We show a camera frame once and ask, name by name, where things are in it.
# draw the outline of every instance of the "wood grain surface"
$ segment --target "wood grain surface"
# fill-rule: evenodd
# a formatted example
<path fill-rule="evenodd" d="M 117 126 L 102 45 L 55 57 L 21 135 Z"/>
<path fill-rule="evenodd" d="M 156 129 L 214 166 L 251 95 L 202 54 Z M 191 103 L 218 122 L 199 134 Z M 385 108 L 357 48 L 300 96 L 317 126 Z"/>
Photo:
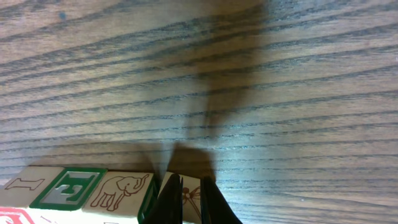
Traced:
<path fill-rule="evenodd" d="M 398 223 L 398 1 L 0 0 L 0 184 L 214 173 L 244 223 Z"/>

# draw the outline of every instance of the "white block face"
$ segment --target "white block face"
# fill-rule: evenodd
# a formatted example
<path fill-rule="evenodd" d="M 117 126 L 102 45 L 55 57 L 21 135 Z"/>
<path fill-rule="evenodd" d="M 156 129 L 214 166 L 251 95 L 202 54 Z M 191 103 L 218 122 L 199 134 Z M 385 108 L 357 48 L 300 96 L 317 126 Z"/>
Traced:
<path fill-rule="evenodd" d="M 27 208 L 63 167 L 27 167 L 0 190 L 0 207 Z"/>
<path fill-rule="evenodd" d="M 83 207 L 90 223 L 135 223 L 153 174 L 107 172 Z"/>
<path fill-rule="evenodd" d="M 166 172 L 160 192 L 169 180 L 172 172 Z M 180 175 L 183 178 L 182 219 L 184 223 L 201 223 L 200 179 Z"/>

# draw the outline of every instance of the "block with green border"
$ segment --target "block with green border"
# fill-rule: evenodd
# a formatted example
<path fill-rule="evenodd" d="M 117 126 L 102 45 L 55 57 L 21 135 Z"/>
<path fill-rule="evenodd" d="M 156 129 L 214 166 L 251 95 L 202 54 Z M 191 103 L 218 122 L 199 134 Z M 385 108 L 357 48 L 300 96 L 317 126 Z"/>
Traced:
<path fill-rule="evenodd" d="M 82 208 L 104 177 L 106 169 L 65 168 L 31 203 L 28 211 L 54 223 L 83 219 Z"/>
<path fill-rule="evenodd" d="M 108 172 L 83 207 L 86 223 L 142 223 L 159 188 L 154 174 Z"/>

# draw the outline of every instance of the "green block face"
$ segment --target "green block face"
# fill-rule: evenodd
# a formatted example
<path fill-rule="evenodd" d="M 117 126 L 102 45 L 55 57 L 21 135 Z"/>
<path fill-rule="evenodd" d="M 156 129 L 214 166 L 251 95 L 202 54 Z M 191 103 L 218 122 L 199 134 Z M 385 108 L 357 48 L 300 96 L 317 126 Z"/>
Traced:
<path fill-rule="evenodd" d="M 80 209 L 106 173 L 98 168 L 65 168 L 31 203 L 30 208 Z"/>

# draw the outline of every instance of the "toy block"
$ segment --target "toy block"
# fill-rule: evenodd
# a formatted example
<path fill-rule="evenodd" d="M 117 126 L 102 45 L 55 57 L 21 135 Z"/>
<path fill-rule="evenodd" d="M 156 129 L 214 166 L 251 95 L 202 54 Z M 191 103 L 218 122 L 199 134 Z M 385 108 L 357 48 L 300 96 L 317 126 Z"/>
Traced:
<path fill-rule="evenodd" d="M 41 223 L 86 223 L 82 208 L 105 173 L 99 168 L 65 168 L 27 211 L 40 217 Z"/>
<path fill-rule="evenodd" d="M 83 207 L 90 223 L 141 223 L 157 199 L 153 174 L 108 172 Z"/>
<path fill-rule="evenodd" d="M 160 191 L 169 180 L 172 172 L 166 172 Z M 200 209 L 200 179 L 180 175 L 183 179 L 182 187 L 182 220 L 183 223 L 201 223 Z"/>
<path fill-rule="evenodd" d="M 40 217 L 28 207 L 62 170 L 30 166 L 6 183 L 0 190 L 0 223 L 39 223 Z"/>

